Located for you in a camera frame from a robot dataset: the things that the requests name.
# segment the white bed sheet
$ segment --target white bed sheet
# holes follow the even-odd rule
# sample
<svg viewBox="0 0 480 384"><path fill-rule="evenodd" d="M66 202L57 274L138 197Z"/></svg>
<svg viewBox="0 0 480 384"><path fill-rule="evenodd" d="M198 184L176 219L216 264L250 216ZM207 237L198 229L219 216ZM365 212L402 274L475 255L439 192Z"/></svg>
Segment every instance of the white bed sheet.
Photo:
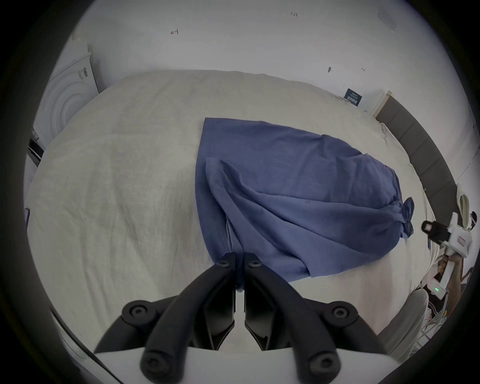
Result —
<svg viewBox="0 0 480 384"><path fill-rule="evenodd" d="M292 283L309 299L349 301L380 332L438 252L420 230L433 215L407 154L388 129L325 90L218 71L126 78L80 110L45 151L26 200L28 238L66 324L93 349L124 304L176 295L212 264L194 199L205 117L326 133L396 171L403 198L415 203L413 236L370 265ZM242 342L239 334L227 338L226 349L243 350Z"/></svg>

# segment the white cloth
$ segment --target white cloth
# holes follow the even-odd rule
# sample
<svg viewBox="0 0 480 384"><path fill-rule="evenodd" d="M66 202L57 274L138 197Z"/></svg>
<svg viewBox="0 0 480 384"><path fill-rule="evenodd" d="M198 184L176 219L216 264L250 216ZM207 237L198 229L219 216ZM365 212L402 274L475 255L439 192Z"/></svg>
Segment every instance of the white cloth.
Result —
<svg viewBox="0 0 480 384"><path fill-rule="evenodd" d="M45 151L26 201L28 238L66 324L94 348L124 304L176 295L211 265L194 200L205 117L326 133L396 171L403 198L415 203L415 233L375 263L292 283L309 299L349 301L380 332L438 251L427 249L420 229L422 185L407 154L375 119L320 88L217 71L126 78L80 110Z"/></svg>

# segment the bolt head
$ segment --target bolt head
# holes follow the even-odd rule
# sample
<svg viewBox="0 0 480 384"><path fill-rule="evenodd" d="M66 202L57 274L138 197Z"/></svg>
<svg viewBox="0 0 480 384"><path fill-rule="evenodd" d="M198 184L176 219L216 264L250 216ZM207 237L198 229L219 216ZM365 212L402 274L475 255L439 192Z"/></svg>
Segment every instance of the bolt head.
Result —
<svg viewBox="0 0 480 384"><path fill-rule="evenodd" d="M147 352L142 357L142 370L147 371L155 376L167 376L170 374L171 365L168 357L163 353Z"/></svg>
<svg viewBox="0 0 480 384"><path fill-rule="evenodd" d="M348 309L337 307L333 310L333 315L339 319L345 319L348 316Z"/></svg>
<svg viewBox="0 0 480 384"><path fill-rule="evenodd" d="M251 267L251 268L257 268L259 266L262 266L262 263L259 262L258 260L254 260L254 261L250 261L248 263L248 266Z"/></svg>
<svg viewBox="0 0 480 384"><path fill-rule="evenodd" d="M314 376L338 372L340 360L335 353L319 353L310 360L310 372Z"/></svg>
<svg viewBox="0 0 480 384"><path fill-rule="evenodd" d="M130 314L133 317L143 317L146 315L146 313L147 308L145 308L143 305L137 305L130 310Z"/></svg>

